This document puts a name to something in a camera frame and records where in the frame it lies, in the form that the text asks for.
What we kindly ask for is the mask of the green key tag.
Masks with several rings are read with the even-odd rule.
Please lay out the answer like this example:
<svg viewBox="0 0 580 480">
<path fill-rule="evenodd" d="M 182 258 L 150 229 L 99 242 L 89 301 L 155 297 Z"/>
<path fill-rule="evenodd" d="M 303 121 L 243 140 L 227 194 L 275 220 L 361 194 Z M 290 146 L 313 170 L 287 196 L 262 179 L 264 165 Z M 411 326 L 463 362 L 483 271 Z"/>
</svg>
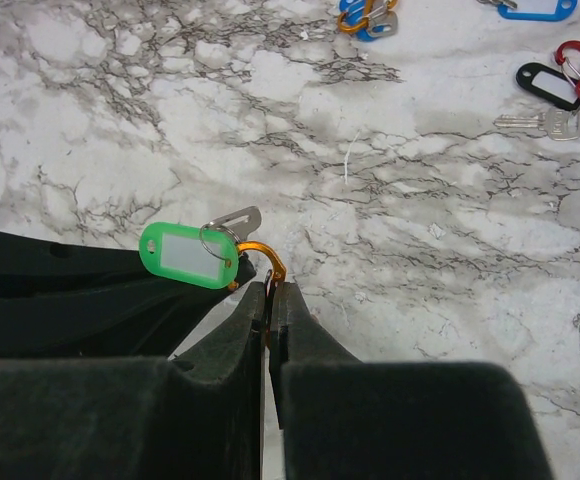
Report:
<svg viewBox="0 0 580 480">
<path fill-rule="evenodd" d="M 261 225 L 261 212 L 249 206 L 200 227 L 156 222 L 139 239 L 145 269 L 156 276 L 205 289 L 239 288 L 238 245 Z"/>
</svg>

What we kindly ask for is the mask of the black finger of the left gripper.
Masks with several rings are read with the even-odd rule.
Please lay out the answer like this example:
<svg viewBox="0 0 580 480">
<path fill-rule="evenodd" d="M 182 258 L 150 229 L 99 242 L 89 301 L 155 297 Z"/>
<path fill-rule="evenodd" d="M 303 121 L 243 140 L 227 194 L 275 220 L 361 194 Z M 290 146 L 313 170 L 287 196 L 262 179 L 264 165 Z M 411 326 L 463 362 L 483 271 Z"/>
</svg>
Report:
<svg viewBox="0 0 580 480">
<path fill-rule="evenodd" d="M 136 250 L 64 244 L 0 231 L 0 288 L 67 288 L 152 278 Z"/>
<path fill-rule="evenodd" d="M 0 358 L 169 356 L 233 292 L 138 273 L 0 275 Z"/>
</svg>

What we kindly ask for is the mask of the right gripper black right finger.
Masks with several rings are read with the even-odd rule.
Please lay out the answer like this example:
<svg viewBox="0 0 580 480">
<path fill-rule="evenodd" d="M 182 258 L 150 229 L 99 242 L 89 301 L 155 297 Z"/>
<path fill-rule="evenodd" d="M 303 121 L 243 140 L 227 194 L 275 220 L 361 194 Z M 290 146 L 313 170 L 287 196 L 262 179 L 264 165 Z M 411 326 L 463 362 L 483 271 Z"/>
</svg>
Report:
<svg viewBox="0 0 580 480">
<path fill-rule="evenodd" d="M 549 479 L 521 387 L 483 362 L 364 363 L 299 287 L 270 310 L 270 374 L 290 479 Z"/>
</svg>

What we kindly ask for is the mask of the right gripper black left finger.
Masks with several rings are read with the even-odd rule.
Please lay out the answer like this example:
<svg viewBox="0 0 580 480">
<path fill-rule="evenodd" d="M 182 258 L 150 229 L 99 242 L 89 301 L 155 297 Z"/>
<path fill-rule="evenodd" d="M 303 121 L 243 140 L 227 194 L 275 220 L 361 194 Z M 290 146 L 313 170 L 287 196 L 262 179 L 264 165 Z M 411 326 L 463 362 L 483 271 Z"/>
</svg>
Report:
<svg viewBox="0 0 580 480">
<path fill-rule="evenodd" d="M 265 303 L 172 360 L 0 360 L 0 479 L 259 478 Z"/>
</svg>

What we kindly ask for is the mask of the black key tag with key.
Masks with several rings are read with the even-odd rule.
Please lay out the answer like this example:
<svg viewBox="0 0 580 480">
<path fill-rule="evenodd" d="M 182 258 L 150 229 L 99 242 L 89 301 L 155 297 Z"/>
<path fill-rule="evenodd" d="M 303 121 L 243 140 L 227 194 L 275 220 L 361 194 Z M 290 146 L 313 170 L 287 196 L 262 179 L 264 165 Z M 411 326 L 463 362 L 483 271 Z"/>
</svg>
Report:
<svg viewBox="0 0 580 480">
<path fill-rule="evenodd" d="M 517 70 L 515 79 L 522 90 L 547 101 L 550 107 L 533 116 L 500 115 L 493 121 L 496 127 L 541 130 L 554 141 L 580 138 L 580 97 L 574 77 L 530 62 Z"/>
</svg>

